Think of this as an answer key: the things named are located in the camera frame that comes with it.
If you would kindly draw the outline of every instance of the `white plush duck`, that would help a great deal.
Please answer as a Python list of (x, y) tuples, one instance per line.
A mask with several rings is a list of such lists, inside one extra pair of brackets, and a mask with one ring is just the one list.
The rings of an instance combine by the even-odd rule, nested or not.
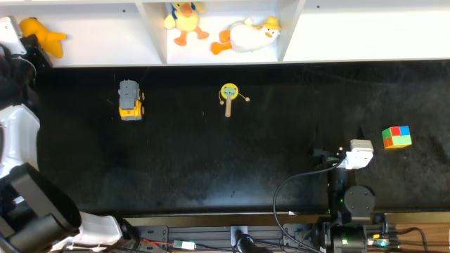
[(280, 34), (278, 19), (269, 17), (262, 26), (253, 25), (251, 18), (232, 24), (229, 30), (220, 32), (220, 42), (211, 45), (213, 54), (218, 55), (226, 49), (236, 52), (254, 51), (272, 44)]

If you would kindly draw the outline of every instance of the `blue cube square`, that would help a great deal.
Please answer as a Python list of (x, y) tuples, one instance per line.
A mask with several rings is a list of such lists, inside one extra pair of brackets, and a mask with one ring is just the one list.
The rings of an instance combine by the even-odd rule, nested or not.
[(407, 126), (401, 126), (400, 127), (400, 134), (403, 135), (410, 135), (409, 133), (409, 127)]

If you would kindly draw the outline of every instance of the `black tabletop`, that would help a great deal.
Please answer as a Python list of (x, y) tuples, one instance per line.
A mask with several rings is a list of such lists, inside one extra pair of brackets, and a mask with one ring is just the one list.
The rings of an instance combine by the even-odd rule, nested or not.
[[(102, 214), (268, 212), (277, 185), (313, 169), (324, 148), (358, 129), (374, 158), (356, 172), (378, 211), (450, 206), (450, 62), (53, 69), (37, 79), (39, 169), (80, 210)], [(119, 82), (146, 94), (146, 116), (123, 122)], [(219, 104), (233, 82), (250, 97)], [(384, 150), (381, 131), (409, 126), (413, 145)], [(280, 210), (324, 213), (326, 175), (285, 186)]]

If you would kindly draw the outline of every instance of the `red cube face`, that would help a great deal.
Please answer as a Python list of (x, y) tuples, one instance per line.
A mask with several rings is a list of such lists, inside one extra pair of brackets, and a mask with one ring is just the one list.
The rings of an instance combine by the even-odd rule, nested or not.
[(391, 127), (392, 136), (400, 136), (400, 126)]

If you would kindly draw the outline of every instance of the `yellow hat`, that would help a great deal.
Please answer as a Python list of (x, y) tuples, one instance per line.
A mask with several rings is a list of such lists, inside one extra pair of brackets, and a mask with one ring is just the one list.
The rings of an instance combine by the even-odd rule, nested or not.
[(262, 26), (269, 29), (281, 30), (281, 27), (278, 24), (278, 18), (275, 18), (273, 16), (267, 18), (267, 21), (264, 24), (262, 24)]

